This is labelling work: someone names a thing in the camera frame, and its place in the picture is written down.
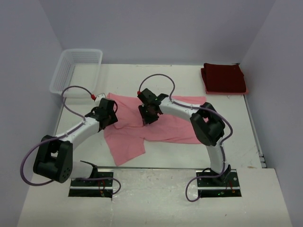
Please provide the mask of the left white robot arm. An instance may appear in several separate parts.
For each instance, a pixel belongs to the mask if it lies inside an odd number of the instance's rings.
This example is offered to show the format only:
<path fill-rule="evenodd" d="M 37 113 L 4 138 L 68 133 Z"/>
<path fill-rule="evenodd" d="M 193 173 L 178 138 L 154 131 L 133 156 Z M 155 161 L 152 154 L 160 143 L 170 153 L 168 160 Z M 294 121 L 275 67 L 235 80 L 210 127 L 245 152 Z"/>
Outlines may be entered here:
<path fill-rule="evenodd" d="M 34 173 L 59 183 L 74 178 L 88 186 L 95 185 L 98 182 L 97 166 L 86 161 L 73 161 L 73 152 L 86 139 L 118 122 L 117 108 L 116 101 L 101 98 L 99 105 L 82 116 L 80 123 L 65 133 L 44 136 L 38 146 Z"/>

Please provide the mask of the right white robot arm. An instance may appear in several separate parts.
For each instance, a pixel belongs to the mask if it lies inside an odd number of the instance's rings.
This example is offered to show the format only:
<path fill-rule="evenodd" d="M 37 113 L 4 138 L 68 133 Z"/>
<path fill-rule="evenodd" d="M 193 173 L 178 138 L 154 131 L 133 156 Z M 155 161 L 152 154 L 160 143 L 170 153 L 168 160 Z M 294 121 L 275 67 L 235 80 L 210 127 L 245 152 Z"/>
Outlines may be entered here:
<path fill-rule="evenodd" d="M 137 97 L 142 103 L 138 109 L 144 125 L 154 123 L 162 114 L 190 122 L 196 138 L 206 146 L 210 158 L 210 174 L 206 178 L 211 178 L 217 186 L 228 181 L 231 166 L 227 163 L 223 148 L 225 123 L 210 103 L 189 104 L 167 94 L 157 96 L 147 88 L 138 91 Z"/>

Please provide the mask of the pink t shirt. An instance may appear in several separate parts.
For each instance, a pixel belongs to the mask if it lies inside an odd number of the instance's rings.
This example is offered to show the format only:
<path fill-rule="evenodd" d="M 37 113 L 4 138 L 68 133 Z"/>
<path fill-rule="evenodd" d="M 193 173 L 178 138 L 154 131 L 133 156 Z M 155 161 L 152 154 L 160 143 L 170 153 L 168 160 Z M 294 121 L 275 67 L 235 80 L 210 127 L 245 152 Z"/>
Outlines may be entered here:
<path fill-rule="evenodd" d="M 116 101 L 118 122 L 104 129 L 104 138 L 113 157 L 120 166 L 145 153 L 144 141 L 160 141 L 178 144 L 199 144 L 190 122 L 164 114 L 150 124 L 143 125 L 136 97 L 108 93 L 107 98 Z"/>

